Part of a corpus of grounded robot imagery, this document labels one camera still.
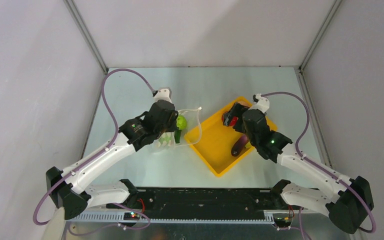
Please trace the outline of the purple eggplant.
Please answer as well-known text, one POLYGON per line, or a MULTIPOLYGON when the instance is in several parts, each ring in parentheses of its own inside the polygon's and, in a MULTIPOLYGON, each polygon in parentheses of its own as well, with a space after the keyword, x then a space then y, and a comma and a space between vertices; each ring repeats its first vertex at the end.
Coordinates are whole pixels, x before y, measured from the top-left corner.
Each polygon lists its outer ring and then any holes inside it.
POLYGON ((248 137, 243 134, 232 146, 231 150, 230 150, 230 154, 233 156, 233 157, 237 157, 241 154, 241 152, 243 151, 243 149, 246 148, 246 145, 247 143, 249 142, 249 139, 248 137))

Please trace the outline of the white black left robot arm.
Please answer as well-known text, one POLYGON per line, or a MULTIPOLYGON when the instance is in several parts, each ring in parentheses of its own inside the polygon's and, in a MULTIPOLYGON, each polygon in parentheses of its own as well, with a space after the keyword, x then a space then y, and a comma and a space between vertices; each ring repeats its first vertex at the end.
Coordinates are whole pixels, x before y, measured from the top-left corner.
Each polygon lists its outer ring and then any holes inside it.
POLYGON ((47 189, 55 206, 64 209, 64 219, 73 219, 86 209, 100 205, 136 206, 138 190, 128 179, 109 185, 93 186, 91 183, 118 161, 152 144, 163 133, 176 131, 178 115, 171 102, 158 100, 148 111, 127 120, 112 139, 87 157, 63 170, 50 168, 46 172, 47 189))

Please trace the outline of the red apple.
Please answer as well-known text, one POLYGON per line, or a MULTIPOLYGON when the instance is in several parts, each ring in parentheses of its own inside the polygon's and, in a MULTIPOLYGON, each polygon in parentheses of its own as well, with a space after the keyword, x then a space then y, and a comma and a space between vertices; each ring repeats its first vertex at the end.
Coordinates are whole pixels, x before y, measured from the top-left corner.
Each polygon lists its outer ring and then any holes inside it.
POLYGON ((230 112, 225 112, 222 115, 223 125, 226 127, 234 127, 238 121, 238 117, 232 115, 230 112))

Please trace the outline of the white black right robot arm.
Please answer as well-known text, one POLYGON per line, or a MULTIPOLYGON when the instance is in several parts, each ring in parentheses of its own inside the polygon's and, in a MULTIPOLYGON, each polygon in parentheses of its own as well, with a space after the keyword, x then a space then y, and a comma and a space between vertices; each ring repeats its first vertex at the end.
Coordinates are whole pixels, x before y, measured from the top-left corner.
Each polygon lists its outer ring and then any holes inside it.
POLYGON ((341 231, 354 234, 366 218, 373 218, 374 201, 369 182, 351 178, 326 165, 314 162, 287 136, 271 130, 261 107, 238 102, 222 114, 222 123, 243 134, 265 160, 309 178, 316 188, 299 186, 282 179, 271 188, 271 204, 277 209, 300 206, 324 216, 341 231))

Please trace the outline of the clear zip top bag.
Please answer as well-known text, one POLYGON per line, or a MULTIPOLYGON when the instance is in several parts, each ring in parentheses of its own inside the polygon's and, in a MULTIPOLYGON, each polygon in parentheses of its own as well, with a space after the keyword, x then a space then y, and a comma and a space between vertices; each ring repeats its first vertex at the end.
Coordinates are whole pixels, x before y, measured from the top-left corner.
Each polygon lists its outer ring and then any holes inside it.
POLYGON ((178 115, 183 115, 187 120, 187 128, 181 132, 180 143, 175 143, 175 131, 165 132, 153 143, 155 151, 158 152, 197 144, 202 138, 201 110, 202 107, 196 109, 179 109, 178 115))

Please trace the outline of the bumpy green custard apple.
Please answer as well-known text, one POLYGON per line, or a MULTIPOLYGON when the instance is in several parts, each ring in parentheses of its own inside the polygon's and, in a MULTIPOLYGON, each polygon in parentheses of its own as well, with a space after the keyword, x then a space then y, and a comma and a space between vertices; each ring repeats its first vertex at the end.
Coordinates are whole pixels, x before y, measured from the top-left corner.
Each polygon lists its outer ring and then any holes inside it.
POLYGON ((188 121, 183 115, 177 117, 176 127, 179 131, 185 130, 188 127, 188 121))

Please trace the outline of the green chili pepper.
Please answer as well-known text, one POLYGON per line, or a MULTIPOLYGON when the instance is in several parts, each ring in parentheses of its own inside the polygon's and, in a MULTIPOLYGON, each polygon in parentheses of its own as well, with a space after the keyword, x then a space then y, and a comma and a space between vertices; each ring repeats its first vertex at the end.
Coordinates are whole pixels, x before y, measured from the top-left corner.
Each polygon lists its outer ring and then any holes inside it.
POLYGON ((181 136, 182 136, 182 130, 176 130, 174 132, 174 141, 176 144, 179 144, 181 142, 181 136))

